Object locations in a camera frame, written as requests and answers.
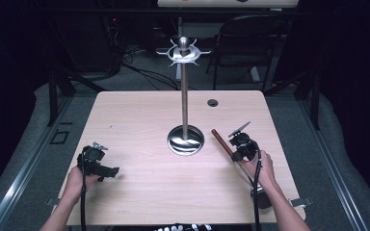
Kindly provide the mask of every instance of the reflective metal base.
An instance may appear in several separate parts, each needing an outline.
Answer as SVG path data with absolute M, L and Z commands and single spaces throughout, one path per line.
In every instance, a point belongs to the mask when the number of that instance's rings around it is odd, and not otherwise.
M 168 134 L 168 147 L 180 156 L 191 156 L 199 152 L 205 142 L 202 132 L 188 125 L 188 139 L 183 139 L 182 125 L 173 128 Z

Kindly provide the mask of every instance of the cable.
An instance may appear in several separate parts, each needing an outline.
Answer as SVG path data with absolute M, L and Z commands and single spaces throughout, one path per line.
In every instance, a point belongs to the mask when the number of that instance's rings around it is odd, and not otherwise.
M 84 166 L 84 155 L 86 152 L 82 152 L 82 161 L 81 161 L 81 166 L 82 166 L 82 174 L 83 174 L 83 185 L 82 185 L 82 192 L 81 192 L 81 198 L 80 198 L 80 223 L 82 226 L 82 231 L 86 231 L 86 172 L 85 172 L 85 166 Z
M 254 186 L 253 186 L 253 203 L 254 203 L 254 220 L 256 224 L 256 231 L 261 231 L 260 225 L 260 218 L 259 218 L 259 207 L 258 207 L 258 199 L 257 199 L 257 184 L 259 181 L 259 174 L 261 169 L 261 151 L 257 144 L 254 143 L 257 149 L 257 165 L 256 165 L 256 173 L 254 174 Z
M 125 67 L 127 67 L 127 68 L 129 68 L 131 70 L 134 70 L 134 71 L 140 73 L 141 75 L 143 75 L 148 80 L 148 82 L 153 87 L 155 87 L 156 89 L 158 89 L 158 88 L 155 85 L 153 85 L 150 82 L 149 79 L 153 79 L 153 80 L 159 81 L 160 83 L 165 84 L 165 85 L 173 88 L 174 90 L 179 90 L 178 85 L 176 84 L 176 82 L 174 82 L 172 79 L 170 79 L 169 77 L 167 77 L 167 76 L 165 76 L 163 74 L 159 74 L 159 73 L 156 73 L 156 72 L 153 72 L 153 71 L 150 71 L 150 70 L 139 69 L 139 68 L 134 67 L 134 66 L 129 65 L 129 64 L 122 64 L 122 66 L 125 66 Z

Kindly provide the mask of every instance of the gray carpet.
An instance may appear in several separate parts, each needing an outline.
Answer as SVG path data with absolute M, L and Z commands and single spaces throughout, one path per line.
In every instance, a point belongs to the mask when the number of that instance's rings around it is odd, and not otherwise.
M 131 58 L 133 58 L 131 65 L 167 75 L 174 80 L 176 69 L 168 68 L 171 61 L 166 57 L 138 53 Z M 197 61 L 200 66 L 189 65 L 191 90 L 211 90 L 212 73 L 204 73 L 207 62 L 208 59 L 205 57 Z M 230 83 L 247 80 L 247 78 L 249 79 L 246 70 L 224 70 L 221 72 L 220 82 Z M 107 90 L 156 90 L 145 77 L 126 67 L 123 67 L 118 75 L 96 83 Z M 152 83 L 159 90 L 172 90 L 156 81 Z M 13 209 L 4 218 L 0 227 L 2 230 L 38 230 L 50 215 L 52 208 L 44 202 L 48 197 L 58 195 L 67 168 L 70 162 L 75 161 L 71 158 L 95 99 L 95 93 L 92 90 L 80 83 L 73 82 L 73 84 L 77 89 L 75 97 L 66 99 L 59 95 L 63 105 L 67 106 L 65 113 L 59 117 L 50 136 L 43 139 L 44 147 L 41 149 L 42 155 L 38 159 L 37 167 L 21 196 L 13 203 Z M 257 90 L 259 88 L 260 85 L 255 84 L 218 86 L 218 90 Z M 308 115 L 304 112 L 307 103 L 296 101 L 292 96 L 293 90 L 294 87 L 291 87 L 278 95 L 267 97 L 266 100 L 299 194 L 301 197 L 311 197 L 314 201 L 314 204 L 305 209 L 306 222 L 312 230 L 356 230 L 330 179 L 331 176 L 323 159 L 323 149 L 314 136 L 311 124 L 307 121 Z M 31 122 L 0 179 L 0 203 L 24 163 L 36 151 L 44 134 L 47 134 L 46 124 L 49 116 L 47 86 L 38 89 L 36 96 L 38 102 Z M 324 97 L 321 97 L 320 102 L 320 126 L 321 131 L 318 134 L 324 138 L 352 193 L 360 215 L 370 230 L 370 190 L 348 160 L 339 123 L 329 101 Z M 105 229 L 111 230 L 110 227 L 89 228 L 89 230 Z M 263 224 L 263 230 L 277 230 L 277 227 L 275 224 Z

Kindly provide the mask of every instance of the table surface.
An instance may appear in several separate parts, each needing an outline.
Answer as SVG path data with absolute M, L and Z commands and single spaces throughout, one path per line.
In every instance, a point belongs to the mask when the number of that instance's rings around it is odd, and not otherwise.
M 204 8 L 296 8 L 299 0 L 158 0 L 158 7 Z
M 227 136 L 248 121 L 243 132 L 272 155 L 286 197 L 299 198 L 260 91 L 190 90 L 188 98 L 189 124 L 203 133 L 205 144 L 195 155 L 179 156 L 168 148 L 167 136 L 182 124 L 180 91 L 105 91 L 97 96 L 70 168 L 83 147 L 97 141 L 109 148 L 101 164 L 120 171 L 88 191 L 88 225 L 254 223 L 249 181 L 211 133 L 216 129 L 228 143 Z M 218 106 L 210 107 L 209 99 L 218 100 Z M 305 218 L 303 208 L 296 210 Z M 273 209 L 260 210 L 260 221 L 276 222 Z M 67 224 L 80 224 L 79 205 Z

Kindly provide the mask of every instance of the black office chair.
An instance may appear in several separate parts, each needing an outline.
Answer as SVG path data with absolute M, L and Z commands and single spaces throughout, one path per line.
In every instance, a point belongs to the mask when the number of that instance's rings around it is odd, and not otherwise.
M 265 90 L 275 51 L 274 43 L 285 32 L 287 19 L 278 15 L 239 15 L 229 19 L 217 35 L 209 65 L 215 66 L 213 90 L 216 89 L 218 66 L 267 66 L 260 82 Z

